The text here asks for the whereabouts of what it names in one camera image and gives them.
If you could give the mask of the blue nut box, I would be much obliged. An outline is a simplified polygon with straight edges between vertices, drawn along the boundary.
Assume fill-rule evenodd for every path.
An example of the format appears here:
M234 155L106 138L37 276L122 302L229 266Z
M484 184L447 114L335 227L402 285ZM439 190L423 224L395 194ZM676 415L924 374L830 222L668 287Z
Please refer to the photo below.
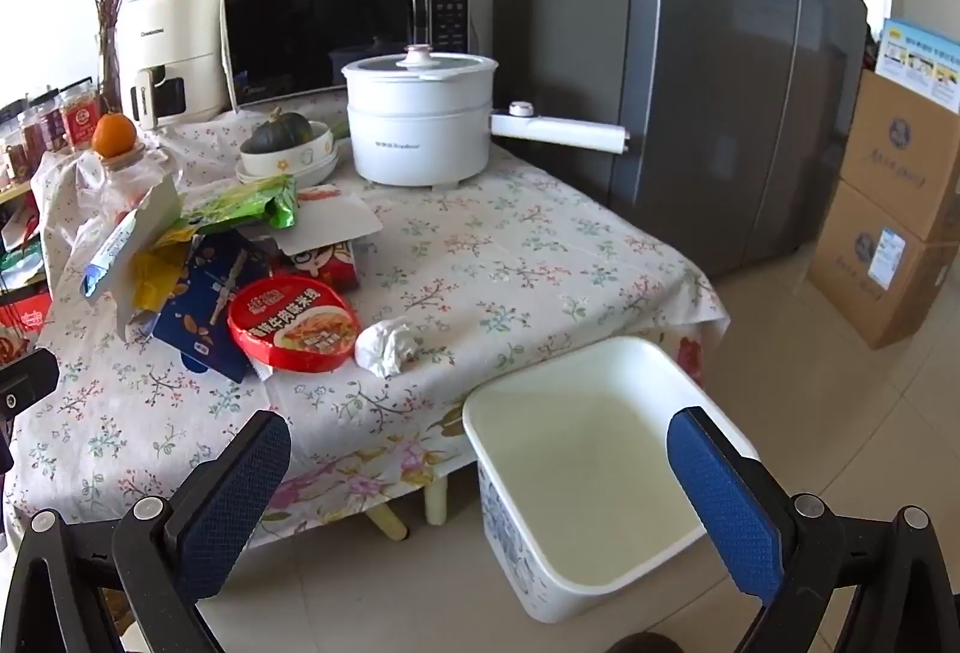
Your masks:
M213 370L241 383L251 364L231 336L229 305L243 287L267 276L267 256L244 235L205 235L192 245L151 334L176 349L187 370Z

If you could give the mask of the red instant noodle lid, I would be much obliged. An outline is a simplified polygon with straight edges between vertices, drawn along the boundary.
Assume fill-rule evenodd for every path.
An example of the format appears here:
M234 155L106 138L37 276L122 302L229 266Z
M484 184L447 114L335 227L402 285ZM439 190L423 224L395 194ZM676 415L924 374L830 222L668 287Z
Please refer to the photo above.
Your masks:
M352 307L334 289L296 274L244 286L229 304L228 327L247 359L296 373L342 367L361 333Z

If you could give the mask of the white tissue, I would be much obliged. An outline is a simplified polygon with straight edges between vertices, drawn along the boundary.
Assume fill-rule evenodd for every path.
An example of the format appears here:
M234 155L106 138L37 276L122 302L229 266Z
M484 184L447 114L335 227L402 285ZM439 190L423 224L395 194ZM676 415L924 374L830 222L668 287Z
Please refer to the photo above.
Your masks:
M364 328L356 338L353 357L360 369L386 380L402 372L417 352L412 323L407 318L394 318Z

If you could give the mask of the green snack bag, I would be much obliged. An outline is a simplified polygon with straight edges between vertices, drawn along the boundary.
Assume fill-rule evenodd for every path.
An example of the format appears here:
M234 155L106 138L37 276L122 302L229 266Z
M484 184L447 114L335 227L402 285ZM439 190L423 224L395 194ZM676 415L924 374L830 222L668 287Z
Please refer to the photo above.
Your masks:
M238 183L204 199L179 219L178 229L215 232L245 222L265 222L283 230L296 224L297 215L296 180L291 175L270 176Z

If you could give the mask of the red drink can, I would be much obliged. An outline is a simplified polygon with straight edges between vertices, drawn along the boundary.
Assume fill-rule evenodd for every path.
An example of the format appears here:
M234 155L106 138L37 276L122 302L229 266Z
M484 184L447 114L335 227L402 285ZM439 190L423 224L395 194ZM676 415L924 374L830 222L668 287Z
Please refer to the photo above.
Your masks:
M294 272L324 282L337 292L352 292L359 288L359 274L350 242L337 242L293 254L288 256L288 263Z

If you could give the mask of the white orange cardboard piece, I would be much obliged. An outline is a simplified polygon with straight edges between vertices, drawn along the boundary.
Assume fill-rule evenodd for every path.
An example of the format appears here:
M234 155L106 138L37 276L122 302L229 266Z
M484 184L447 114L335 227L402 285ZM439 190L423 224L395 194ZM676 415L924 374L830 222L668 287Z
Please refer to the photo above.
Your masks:
M298 191L295 224L288 229L268 227L267 233L281 253L296 256L353 242L381 230L381 219L356 194L332 187L313 187Z

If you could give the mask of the white cardboard sheet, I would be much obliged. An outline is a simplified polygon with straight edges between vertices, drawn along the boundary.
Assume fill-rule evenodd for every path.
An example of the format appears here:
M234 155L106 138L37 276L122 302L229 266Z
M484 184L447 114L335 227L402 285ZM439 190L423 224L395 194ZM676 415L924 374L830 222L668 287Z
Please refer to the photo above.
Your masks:
M181 198L172 176L163 176L160 183L149 188L139 206L117 224L83 271L80 286L83 297L88 304L96 305L109 295L116 305L114 333L121 339L127 339L127 325L135 315L133 299L139 284L133 258L153 247L153 243L178 221L181 208Z

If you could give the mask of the white plastic trash bin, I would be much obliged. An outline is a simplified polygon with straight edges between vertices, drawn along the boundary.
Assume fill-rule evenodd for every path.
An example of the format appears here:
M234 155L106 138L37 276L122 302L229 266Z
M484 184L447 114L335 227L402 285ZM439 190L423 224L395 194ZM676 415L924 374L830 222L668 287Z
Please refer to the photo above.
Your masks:
M670 419L690 406L755 456L715 401L646 339L605 339L467 396L483 531L532 619L566 621L703 538L667 458Z

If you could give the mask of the orange fruit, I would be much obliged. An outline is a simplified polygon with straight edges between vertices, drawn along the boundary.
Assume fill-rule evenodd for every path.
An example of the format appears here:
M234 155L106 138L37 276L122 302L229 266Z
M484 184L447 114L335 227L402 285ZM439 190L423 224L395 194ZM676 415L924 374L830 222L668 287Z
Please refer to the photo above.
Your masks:
M137 126L130 118L123 113L105 113L94 128L91 148L103 159L114 159L132 151L137 139Z

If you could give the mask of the lower cardboard box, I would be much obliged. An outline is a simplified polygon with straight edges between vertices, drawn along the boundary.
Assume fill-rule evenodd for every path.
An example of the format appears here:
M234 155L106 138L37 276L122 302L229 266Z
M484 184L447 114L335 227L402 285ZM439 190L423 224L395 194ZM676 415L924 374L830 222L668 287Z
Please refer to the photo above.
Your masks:
M957 251L957 242L923 242L861 191L839 182L807 279L867 348L882 349L923 326Z

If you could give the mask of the red lidded jar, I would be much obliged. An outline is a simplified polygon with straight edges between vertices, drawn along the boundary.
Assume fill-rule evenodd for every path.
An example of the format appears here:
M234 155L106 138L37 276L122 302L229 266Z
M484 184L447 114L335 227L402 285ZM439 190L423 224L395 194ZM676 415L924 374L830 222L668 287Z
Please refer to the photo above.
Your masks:
M73 151L89 148L99 121L98 87L93 79L85 77L64 87L57 102L68 146Z

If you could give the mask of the white ceramic bowl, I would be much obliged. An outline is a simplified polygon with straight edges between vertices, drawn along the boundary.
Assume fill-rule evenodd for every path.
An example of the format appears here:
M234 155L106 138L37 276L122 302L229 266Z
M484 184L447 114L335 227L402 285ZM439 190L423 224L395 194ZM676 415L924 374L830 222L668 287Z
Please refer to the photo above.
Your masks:
M254 178L268 178L277 175L296 175L305 170L315 169L331 160L335 154L335 137L329 126L319 121L311 121L314 139L286 151L270 154L241 154L236 164L236 172Z

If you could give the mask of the green squash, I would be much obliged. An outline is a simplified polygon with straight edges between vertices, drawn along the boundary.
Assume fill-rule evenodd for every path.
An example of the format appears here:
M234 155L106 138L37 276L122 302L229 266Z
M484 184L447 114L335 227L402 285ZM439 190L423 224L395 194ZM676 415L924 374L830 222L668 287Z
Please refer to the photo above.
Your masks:
M275 109L267 120L252 131L251 137L241 146L245 154L270 154L286 151L314 139L311 121L296 112Z

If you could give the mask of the floral tablecloth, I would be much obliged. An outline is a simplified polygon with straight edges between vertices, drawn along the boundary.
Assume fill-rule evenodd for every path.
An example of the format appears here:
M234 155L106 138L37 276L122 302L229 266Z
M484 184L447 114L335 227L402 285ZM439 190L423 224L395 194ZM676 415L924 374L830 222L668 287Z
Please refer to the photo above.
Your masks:
M381 380L355 366L233 382L192 373L110 300L80 292L107 235L93 152L51 152L34 175L52 305L39 343L59 385L14 421L3 484L10 539L32 515L72 523L122 515L172 492L261 409L290 427L290 469L256 529L288 538L404 497L467 466L460 409L503 373L617 334L651 339L690 375L729 318L692 261L506 151L454 190L364 182L350 160L335 186L381 229L358 242L350 302L363 325L409 320L415 359Z

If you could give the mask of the black microwave oven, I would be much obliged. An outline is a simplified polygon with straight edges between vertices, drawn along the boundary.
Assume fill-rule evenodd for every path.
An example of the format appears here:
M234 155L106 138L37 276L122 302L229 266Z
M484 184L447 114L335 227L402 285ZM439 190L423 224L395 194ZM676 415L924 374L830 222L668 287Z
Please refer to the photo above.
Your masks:
M468 52L470 0L221 0L221 46L238 109L345 84L343 66L415 43Z

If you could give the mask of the white electric cooking pot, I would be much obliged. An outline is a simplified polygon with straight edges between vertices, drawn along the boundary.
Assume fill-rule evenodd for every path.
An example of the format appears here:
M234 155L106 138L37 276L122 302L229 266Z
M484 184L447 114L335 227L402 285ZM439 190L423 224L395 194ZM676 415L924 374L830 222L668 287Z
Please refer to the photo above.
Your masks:
M437 52L428 43L343 66L358 175L386 187L457 185L487 168L495 136L605 154L626 151L630 133L619 125L543 116L525 100L496 112L496 70L494 59Z

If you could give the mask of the blue white leaflet box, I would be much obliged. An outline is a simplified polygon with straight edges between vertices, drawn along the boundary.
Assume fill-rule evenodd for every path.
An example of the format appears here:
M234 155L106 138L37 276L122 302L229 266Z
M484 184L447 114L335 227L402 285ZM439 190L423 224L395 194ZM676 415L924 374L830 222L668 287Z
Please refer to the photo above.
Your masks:
M960 105L960 43L910 24L885 20L875 72L951 112Z

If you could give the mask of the grey refrigerator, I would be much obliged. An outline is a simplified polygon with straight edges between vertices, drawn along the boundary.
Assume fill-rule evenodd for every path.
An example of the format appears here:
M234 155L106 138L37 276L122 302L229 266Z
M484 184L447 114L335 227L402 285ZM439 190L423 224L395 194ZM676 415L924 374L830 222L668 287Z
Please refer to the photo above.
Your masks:
M493 0L494 97L623 126L519 154L721 276L817 235L866 35L862 0Z

